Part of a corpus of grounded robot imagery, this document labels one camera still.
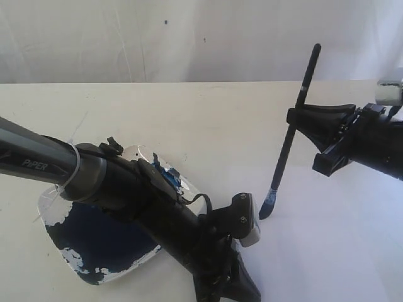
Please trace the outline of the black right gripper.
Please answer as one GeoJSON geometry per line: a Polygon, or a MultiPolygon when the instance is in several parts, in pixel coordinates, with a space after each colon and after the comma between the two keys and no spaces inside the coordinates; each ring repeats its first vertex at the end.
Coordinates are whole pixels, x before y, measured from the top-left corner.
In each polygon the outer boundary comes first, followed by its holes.
{"type": "Polygon", "coordinates": [[[287,123],[304,134],[319,150],[312,169],[330,177],[357,162],[402,180],[402,121],[389,117],[386,107],[368,103],[290,108],[287,123]],[[341,125],[346,128],[339,135],[341,125]]]}

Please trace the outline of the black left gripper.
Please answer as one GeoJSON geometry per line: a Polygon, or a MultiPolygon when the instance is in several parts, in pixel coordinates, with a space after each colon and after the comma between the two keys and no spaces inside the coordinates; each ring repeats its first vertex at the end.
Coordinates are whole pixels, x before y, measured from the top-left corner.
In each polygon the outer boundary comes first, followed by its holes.
{"type": "Polygon", "coordinates": [[[188,242],[188,260],[197,301],[261,301],[231,235],[220,239],[207,234],[194,236],[188,242]]]}

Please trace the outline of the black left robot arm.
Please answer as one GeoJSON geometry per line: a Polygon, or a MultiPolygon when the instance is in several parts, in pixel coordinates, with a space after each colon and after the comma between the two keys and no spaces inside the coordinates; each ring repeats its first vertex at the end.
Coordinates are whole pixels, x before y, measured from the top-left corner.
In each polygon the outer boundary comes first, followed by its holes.
{"type": "Polygon", "coordinates": [[[157,154],[106,143],[73,145],[1,120],[1,173],[47,182],[38,210],[71,269],[100,285],[160,250],[193,277],[197,301],[259,301],[239,246],[259,240],[249,193],[213,209],[157,154]]]}

